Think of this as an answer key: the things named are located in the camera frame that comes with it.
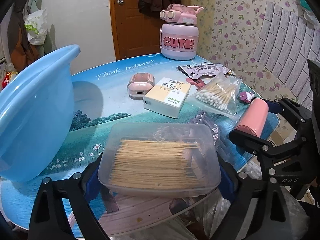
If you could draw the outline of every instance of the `floral wallpaper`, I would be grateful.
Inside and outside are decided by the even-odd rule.
[[[296,100],[278,78],[252,58],[267,1],[298,11],[298,0],[191,0],[192,4],[205,8],[197,24],[197,53],[232,69],[263,98],[274,100],[284,96]],[[277,130],[286,138],[292,127],[280,118]]]

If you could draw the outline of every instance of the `pink pouch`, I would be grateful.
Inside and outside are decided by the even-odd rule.
[[[236,125],[236,129],[260,137],[268,111],[269,107],[265,101],[261,98],[254,99]]]

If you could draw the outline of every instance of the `white plastic bag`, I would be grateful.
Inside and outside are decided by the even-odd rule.
[[[25,16],[24,25],[27,29],[28,40],[32,45],[44,44],[48,31],[47,15],[45,8]]]
[[[208,113],[222,114],[232,120],[239,120],[236,95],[241,79],[225,76],[220,72],[208,84],[187,98],[187,102]]]

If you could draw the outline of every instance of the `white wall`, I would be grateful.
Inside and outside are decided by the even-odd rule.
[[[109,0],[42,0],[42,8],[47,8],[48,29],[55,32],[57,48],[80,46],[72,74],[116,60]]]

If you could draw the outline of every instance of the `clear plastic bag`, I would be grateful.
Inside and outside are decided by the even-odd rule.
[[[239,120],[236,95],[241,79],[220,73],[202,89],[188,97],[187,102],[208,113],[222,114],[233,120]]]

